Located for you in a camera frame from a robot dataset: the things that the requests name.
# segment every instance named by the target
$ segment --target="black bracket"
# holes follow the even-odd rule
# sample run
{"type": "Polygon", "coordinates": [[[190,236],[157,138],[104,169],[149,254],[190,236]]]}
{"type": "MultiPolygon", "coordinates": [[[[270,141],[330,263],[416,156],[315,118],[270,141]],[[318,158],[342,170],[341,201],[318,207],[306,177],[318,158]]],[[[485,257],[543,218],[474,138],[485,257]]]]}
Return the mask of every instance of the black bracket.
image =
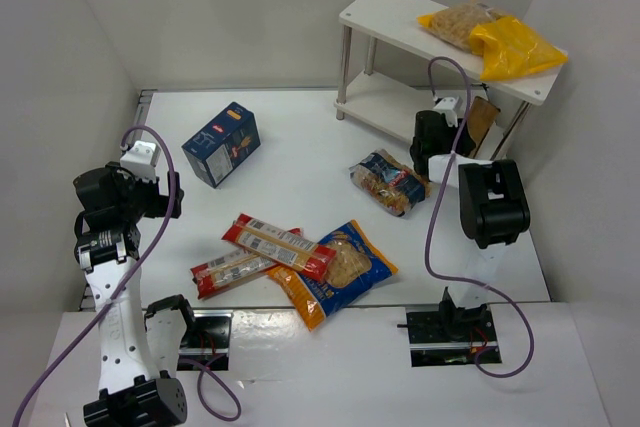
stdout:
{"type": "Polygon", "coordinates": [[[179,310],[182,313],[184,323],[187,324],[187,332],[193,330],[196,325],[196,317],[191,308],[189,301],[184,298],[182,294],[172,295],[171,297],[165,297],[162,300],[158,300],[149,304],[147,311],[144,314],[144,320],[152,318],[158,312],[163,310],[179,310]]]}
{"type": "MultiPolygon", "coordinates": [[[[416,114],[413,143],[409,148],[416,174],[429,176],[429,159],[434,155],[450,153],[457,131],[457,127],[449,127],[445,115],[440,112],[422,110],[416,114]]],[[[465,125],[456,153],[466,157],[475,147],[476,143],[465,125]]]]}
{"type": "Polygon", "coordinates": [[[83,408],[87,427],[172,427],[187,420],[187,400],[178,379],[140,381],[83,408]]]}

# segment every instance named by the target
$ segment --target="blue cereal box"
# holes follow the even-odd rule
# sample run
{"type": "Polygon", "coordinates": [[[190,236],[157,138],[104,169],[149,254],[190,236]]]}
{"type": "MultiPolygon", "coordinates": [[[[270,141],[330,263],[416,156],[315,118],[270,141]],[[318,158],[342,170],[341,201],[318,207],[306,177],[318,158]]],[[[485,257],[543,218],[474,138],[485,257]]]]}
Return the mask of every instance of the blue cereal box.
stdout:
{"type": "Polygon", "coordinates": [[[253,112],[232,102],[182,146],[196,176],[216,188],[260,145],[253,112]]]}

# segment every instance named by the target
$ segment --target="yellow plastic bag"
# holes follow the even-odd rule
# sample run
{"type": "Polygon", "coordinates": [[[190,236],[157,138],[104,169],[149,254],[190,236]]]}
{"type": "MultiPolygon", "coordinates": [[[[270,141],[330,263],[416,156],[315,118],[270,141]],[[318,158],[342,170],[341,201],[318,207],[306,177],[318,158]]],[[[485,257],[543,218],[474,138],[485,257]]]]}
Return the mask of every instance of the yellow plastic bag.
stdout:
{"type": "Polygon", "coordinates": [[[569,58],[512,15],[476,25],[471,52],[484,59],[480,80],[508,80],[537,74],[569,58]]]}

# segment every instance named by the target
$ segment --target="clear plastic bag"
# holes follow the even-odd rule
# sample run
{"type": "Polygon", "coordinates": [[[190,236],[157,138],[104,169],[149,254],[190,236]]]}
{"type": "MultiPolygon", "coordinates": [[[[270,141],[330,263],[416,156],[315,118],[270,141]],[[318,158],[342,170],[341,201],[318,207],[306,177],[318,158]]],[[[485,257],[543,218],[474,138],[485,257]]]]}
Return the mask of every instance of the clear plastic bag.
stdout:
{"type": "Polygon", "coordinates": [[[471,52],[469,35],[479,24],[493,22],[505,16],[504,12],[476,0],[455,5],[433,14],[418,17],[428,32],[459,49],[471,52]]]}
{"type": "Polygon", "coordinates": [[[405,215],[429,195],[429,182],[384,149],[372,152],[349,172],[354,185],[396,217],[405,215]]]}

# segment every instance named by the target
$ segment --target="cable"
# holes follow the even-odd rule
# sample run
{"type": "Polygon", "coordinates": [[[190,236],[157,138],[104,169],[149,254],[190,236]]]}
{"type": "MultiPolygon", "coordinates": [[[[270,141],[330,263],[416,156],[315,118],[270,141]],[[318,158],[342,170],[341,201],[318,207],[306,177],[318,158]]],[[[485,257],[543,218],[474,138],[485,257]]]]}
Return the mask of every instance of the cable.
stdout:
{"type": "Polygon", "coordinates": [[[213,336],[207,332],[207,337],[209,337],[209,344],[211,344],[211,355],[216,355],[216,344],[213,341],[213,336]]]}
{"type": "Polygon", "coordinates": [[[62,361],[66,359],[67,356],[73,351],[73,349],[75,349],[78,346],[78,344],[87,336],[87,334],[91,332],[91,330],[96,325],[98,325],[98,323],[100,323],[102,319],[104,319],[104,317],[107,315],[107,312],[109,312],[109,309],[113,305],[112,302],[118,298],[120,293],[126,287],[127,282],[129,282],[131,277],[133,277],[136,274],[136,272],[140,269],[140,267],[142,267],[142,264],[144,263],[145,260],[147,260],[147,257],[149,257],[149,254],[151,254],[153,249],[156,247],[156,245],[160,241],[160,238],[163,236],[164,231],[167,229],[167,225],[169,224],[169,220],[171,219],[171,213],[173,212],[173,205],[175,203],[175,197],[176,197],[176,180],[175,180],[175,169],[173,167],[173,159],[171,158],[171,154],[169,153],[169,149],[167,148],[167,145],[165,144],[164,140],[162,140],[160,135],[158,135],[158,133],[155,130],[153,130],[150,127],[147,127],[146,125],[134,125],[133,127],[127,129],[127,131],[122,136],[122,141],[121,141],[123,150],[125,150],[124,148],[127,145],[126,144],[127,137],[131,132],[134,132],[136,130],[144,130],[149,134],[151,134],[151,136],[160,145],[160,148],[162,149],[162,152],[164,152],[164,156],[167,159],[167,165],[169,167],[169,203],[167,205],[167,212],[164,218],[162,219],[162,224],[158,229],[158,233],[149,244],[149,247],[147,248],[147,250],[144,251],[144,253],[140,256],[140,258],[135,262],[135,264],[133,264],[133,267],[131,267],[131,269],[129,269],[129,271],[124,275],[124,277],[122,277],[122,279],[116,286],[115,290],[113,291],[113,294],[111,295],[111,297],[109,297],[109,301],[103,306],[102,309],[100,309],[100,312],[98,312],[97,315],[91,320],[91,322],[87,324],[87,326],[82,330],[82,332],[80,332],[78,336],[75,339],[73,339],[71,343],[62,351],[62,353],[51,363],[51,365],[47,367],[47,369],[42,373],[42,375],[35,381],[33,386],[31,386],[31,388],[25,395],[24,399],[22,399],[22,402],[20,403],[18,410],[16,411],[16,415],[13,418],[13,423],[11,424],[12,427],[20,427],[20,420],[22,419],[22,416],[24,415],[24,411],[26,410],[27,405],[29,405],[29,402],[31,401],[33,396],[36,394],[36,392],[38,392],[42,384],[45,382],[45,380],[47,380],[47,378],[51,375],[51,373],[54,370],[56,370],[56,368],[58,368],[58,366],[62,363],[62,361]]]}
{"type": "Polygon", "coordinates": [[[527,366],[531,363],[531,359],[533,358],[533,352],[535,350],[535,339],[533,337],[533,330],[531,329],[531,324],[529,323],[529,320],[527,319],[527,317],[524,315],[524,312],[522,312],[522,309],[520,308],[520,306],[518,306],[518,304],[516,304],[513,301],[513,299],[511,299],[511,297],[501,292],[500,290],[496,289],[495,287],[492,287],[488,284],[480,282],[479,280],[469,279],[467,277],[459,277],[454,275],[442,275],[435,272],[431,267],[431,260],[430,260],[431,243],[433,241],[433,233],[436,226],[436,218],[438,217],[438,212],[440,211],[440,206],[442,205],[442,199],[444,198],[444,192],[447,188],[447,180],[449,179],[449,173],[451,172],[451,168],[453,167],[453,162],[455,161],[455,158],[456,158],[456,147],[458,146],[458,141],[460,140],[460,136],[462,135],[462,129],[467,123],[467,120],[469,119],[469,114],[471,112],[471,82],[469,81],[469,77],[467,76],[462,66],[455,60],[450,59],[449,57],[439,56],[439,57],[434,57],[429,61],[429,65],[427,67],[427,74],[429,76],[429,84],[431,85],[431,92],[433,93],[434,96],[436,95],[431,68],[433,67],[433,64],[439,60],[450,62],[460,72],[460,75],[464,80],[465,89],[467,91],[467,106],[465,108],[462,122],[460,122],[460,125],[458,126],[458,131],[456,132],[456,136],[453,140],[453,145],[451,146],[451,156],[449,157],[449,162],[447,163],[447,168],[444,172],[444,177],[442,179],[442,184],[438,192],[438,197],[436,198],[436,203],[433,206],[433,214],[431,215],[431,221],[429,222],[429,229],[427,231],[427,238],[425,240],[425,246],[424,246],[424,264],[425,264],[425,267],[427,268],[427,272],[429,272],[429,274],[432,277],[435,277],[438,280],[444,280],[447,282],[465,282],[467,284],[477,285],[478,287],[482,287],[483,289],[486,289],[489,292],[493,292],[494,294],[502,297],[514,309],[516,309],[516,312],[518,313],[520,318],[522,318],[522,322],[524,322],[524,326],[527,329],[527,334],[529,335],[529,353],[527,354],[527,358],[524,360],[522,365],[512,370],[511,372],[498,374],[498,373],[490,372],[484,367],[482,367],[482,365],[480,365],[480,357],[491,349],[483,349],[477,352],[475,357],[473,358],[473,361],[476,364],[476,367],[483,374],[488,375],[489,377],[497,378],[497,379],[506,379],[508,377],[513,377],[515,375],[518,375],[520,372],[526,369],[527,366]]]}
{"type": "Polygon", "coordinates": [[[471,329],[469,331],[469,337],[470,337],[470,342],[469,342],[469,355],[473,355],[477,352],[483,351],[484,349],[487,348],[487,344],[489,343],[489,339],[487,338],[487,336],[484,334],[484,332],[482,332],[482,330],[480,330],[478,327],[474,327],[473,329],[471,329]],[[473,331],[476,331],[478,334],[480,334],[480,337],[482,337],[482,345],[479,348],[476,348],[473,346],[473,331]]]}
{"type": "Polygon", "coordinates": [[[227,384],[225,384],[223,380],[220,377],[218,377],[216,374],[214,374],[209,368],[209,366],[213,364],[216,360],[218,360],[220,357],[222,357],[222,354],[214,356],[205,365],[202,365],[200,362],[197,362],[195,360],[186,359],[186,358],[180,358],[178,360],[178,363],[189,364],[189,365],[192,365],[193,367],[196,367],[197,369],[200,369],[200,375],[198,375],[198,398],[200,399],[200,403],[205,408],[205,410],[209,412],[211,415],[213,415],[214,417],[216,417],[217,419],[223,420],[225,422],[233,422],[235,420],[238,420],[240,418],[240,415],[242,415],[242,406],[240,405],[240,401],[238,400],[238,397],[236,397],[236,394],[234,394],[233,391],[229,387],[227,387],[227,384]],[[209,407],[209,404],[207,403],[207,400],[204,398],[204,394],[202,393],[202,379],[204,378],[204,374],[207,374],[209,377],[215,380],[220,385],[220,387],[222,387],[224,391],[227,394],[229,394],[229,397],[231,397],[231,400],[233,400],[234,404],[236,404],[236,409],[238,410],[236,412],[236,415],[232,417],[227,417],[226,415],[219,414],[218,412],[213,410],[211,407],[209,407]]]}

